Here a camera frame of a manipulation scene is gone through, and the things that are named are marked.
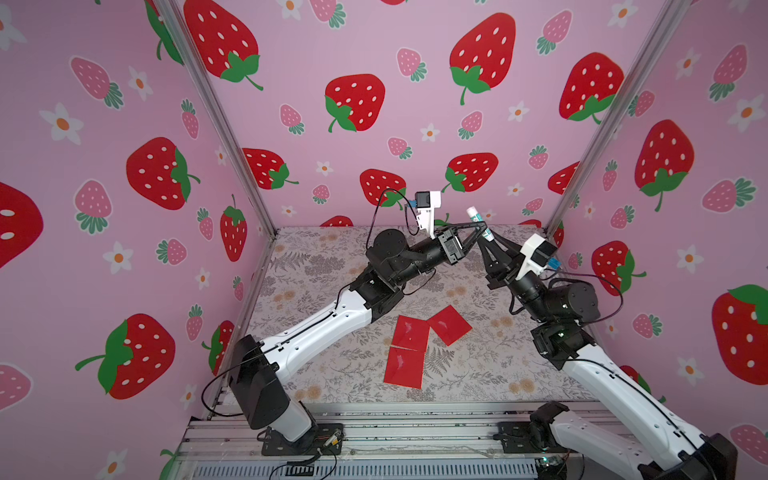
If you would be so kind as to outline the green white glue stick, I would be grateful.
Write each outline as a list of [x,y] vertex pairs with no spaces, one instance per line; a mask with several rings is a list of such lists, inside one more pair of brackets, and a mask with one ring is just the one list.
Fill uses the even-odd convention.
[[492,231],[487,227],[482,215],[477,211],[475,207],[469,207],[466,210],[470,220],[476,229],[480,232],[481,236],[488,242],[494,242],[495,237]]

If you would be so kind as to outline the red envelope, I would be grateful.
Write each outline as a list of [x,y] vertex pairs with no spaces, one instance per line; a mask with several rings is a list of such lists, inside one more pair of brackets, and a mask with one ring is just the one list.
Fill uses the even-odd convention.
[[421,389],[425,353],[399,347],[389,349],[384,382],[391,385]]
[[394,330],[393,347],[425,352],[431,328],[427,321],[406,316],[399,316]]
[[446,346],[451,346],[472,330],[472,326],[452,305],[432,316],[427,323]]

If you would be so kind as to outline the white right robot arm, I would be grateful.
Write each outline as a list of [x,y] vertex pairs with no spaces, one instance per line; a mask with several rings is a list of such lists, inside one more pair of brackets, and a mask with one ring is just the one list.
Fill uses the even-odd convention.
[[530,416],[532,444],[576,451],[623,479],[733,479],[738,452],[721,434],[705,435],[621,370],[584,327],[600,315],[594,287],[571,281],[546,286],[539,277],[554,245],[532,235],[524,245],[492,232],[479,236],[490,289],[508,289],[537,327],[537,352],[587,388],[632,434],[626,439],[550,401]]

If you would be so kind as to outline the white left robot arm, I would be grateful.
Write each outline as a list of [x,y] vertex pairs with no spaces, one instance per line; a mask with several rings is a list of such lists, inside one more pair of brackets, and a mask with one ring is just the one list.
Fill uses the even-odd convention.
[[491,238],[483,222],[440,227],[415,245],[400,230],[384,230],[366,249],[364,271],[333,302],[273,336],[238,340],[224,378],[249,426],[266,428],[291,446],[313,441],[316,421],[283,383],[344,336],[389,313],[405,297],[409,281],[443,263],[458,263],[479,240]]

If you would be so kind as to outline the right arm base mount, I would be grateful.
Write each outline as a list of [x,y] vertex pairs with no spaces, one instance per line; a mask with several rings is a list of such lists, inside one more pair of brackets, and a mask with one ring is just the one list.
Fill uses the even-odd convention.
[[531,413],[528,421],[498,423],[492,439],[501,443],[506,454],[564,454],[568,449],[555,439],[552,424],[557,416],[568,412],[565,404],[549,401]]

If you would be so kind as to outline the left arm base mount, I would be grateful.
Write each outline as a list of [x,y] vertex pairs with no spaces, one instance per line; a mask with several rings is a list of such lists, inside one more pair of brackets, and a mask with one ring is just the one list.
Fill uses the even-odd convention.
[[261,454],[266,457],[340,454],[345,438],[342,423],[320,422],[301,403],[292,401],[266,428]]

